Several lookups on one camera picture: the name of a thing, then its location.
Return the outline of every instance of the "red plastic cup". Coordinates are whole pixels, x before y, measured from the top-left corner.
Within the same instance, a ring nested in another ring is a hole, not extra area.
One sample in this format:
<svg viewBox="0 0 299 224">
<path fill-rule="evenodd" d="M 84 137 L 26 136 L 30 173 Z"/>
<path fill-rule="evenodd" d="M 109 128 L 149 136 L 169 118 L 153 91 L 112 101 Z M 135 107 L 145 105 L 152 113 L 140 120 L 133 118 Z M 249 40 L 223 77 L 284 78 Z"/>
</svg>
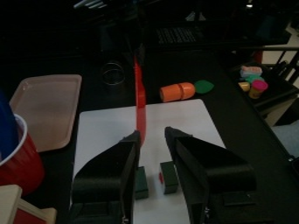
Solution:
<svg viewBox="0 0 299 224">
<path fill-rule="evenodd" d="M 18 145 L 10 155 L 0 162 L 0 186 L 18 185 L 22 196 L 30 193 L 42 182 L 42 161 L 28 135 L 24 119 L 14 115 L 18 132 Z"/>
</svg>

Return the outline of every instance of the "wooden block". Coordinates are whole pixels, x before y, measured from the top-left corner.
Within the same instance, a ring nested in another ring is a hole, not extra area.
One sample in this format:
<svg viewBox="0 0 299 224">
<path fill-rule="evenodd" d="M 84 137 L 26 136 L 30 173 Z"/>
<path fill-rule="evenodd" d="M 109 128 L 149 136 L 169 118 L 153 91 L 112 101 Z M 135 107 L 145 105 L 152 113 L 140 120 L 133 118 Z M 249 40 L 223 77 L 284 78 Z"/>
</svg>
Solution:
<svg viewBox="0 0 299 224">
<path fill-rule="evenodd" d="M 17 185 L 0 186 L 0 223 L 54 224 L 54 208 L 37 208 L 21 199 L 21 193 Z"/>
</svg>

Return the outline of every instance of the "plastic container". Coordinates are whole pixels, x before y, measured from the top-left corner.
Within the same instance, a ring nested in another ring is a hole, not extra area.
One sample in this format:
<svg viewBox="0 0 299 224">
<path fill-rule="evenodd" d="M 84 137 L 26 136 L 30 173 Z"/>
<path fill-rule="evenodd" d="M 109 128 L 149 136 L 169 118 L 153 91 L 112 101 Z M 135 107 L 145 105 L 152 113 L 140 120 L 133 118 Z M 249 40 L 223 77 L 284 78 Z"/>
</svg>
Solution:
<svg viewBox="0 0 299 224">
<path fill-rule="evenodd" d="M 22 195 L 30 193 L 42 182 L 44 169 L 40 155 L 28 135 L 24 119 L 14 115 L 18 144 L 10 155 L 0 162 L 0 186 L 18 185 Z"/>
</svg>

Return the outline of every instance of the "table surface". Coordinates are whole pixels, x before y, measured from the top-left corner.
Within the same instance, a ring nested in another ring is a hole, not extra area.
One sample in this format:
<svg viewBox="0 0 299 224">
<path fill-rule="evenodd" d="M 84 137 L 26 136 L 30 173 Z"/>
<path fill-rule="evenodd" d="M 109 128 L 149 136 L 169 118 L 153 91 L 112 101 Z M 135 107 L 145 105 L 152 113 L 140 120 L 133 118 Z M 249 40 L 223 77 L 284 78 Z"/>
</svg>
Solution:
<svg viewBox="0 0 299 224">
<path fill-rule="evenodd" d="M 46 74 L 80 74 L 82 77 L 69 144 L 62 149 L 41 153 L 45 178 L 38 189 L 24 197 L 40 208 L 57 209 L 57 224 L 68 222 L 78 114 L 135 105 L 133 69 L 119 55 L 109 59 L 124 62 L 125 91 L 121 94 L 108 93 L 103 88 L 99 75 L 104 60 L 73 57 L 0 64 L 0 88 L 8 98 L 24 78 Z M 213 53 L 151 52 L 145 55 L 147 104 L 160 102 L 159 87 L 196 80 L 207 80 L 215 85 L 208 94 L 195 98 L 204 102 L 227 149 L 240 155 L 255 169 L 256 190 L 275 223 L 295 223 L 299 220 L 299 181 L 291 171 L 289 156 L 237 83 L 224 74 Z"/>
</svg>

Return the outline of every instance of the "green block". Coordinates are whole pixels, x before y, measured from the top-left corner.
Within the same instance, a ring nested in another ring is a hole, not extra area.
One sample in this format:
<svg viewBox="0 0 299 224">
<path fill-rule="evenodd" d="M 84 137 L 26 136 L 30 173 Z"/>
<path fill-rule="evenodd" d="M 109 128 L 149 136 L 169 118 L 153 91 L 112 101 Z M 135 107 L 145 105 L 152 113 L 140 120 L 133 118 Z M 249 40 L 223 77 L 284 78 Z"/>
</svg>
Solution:
<svg viewBox="0 0 299 224">
<path fill-rule="evenodd" d="M 145 181 L 145 168 L 137 167 L 135 174 L 135 199 L 145 199 L 148 198 L 148 187 Z"/>
<path fill-rule="evenodd" d="M 176 193 L 179 186 L 179 179 L 173 169 L 173 161 L 160 163 L 160 182 L 163 184 L 163 193 Z"/>
</svg>

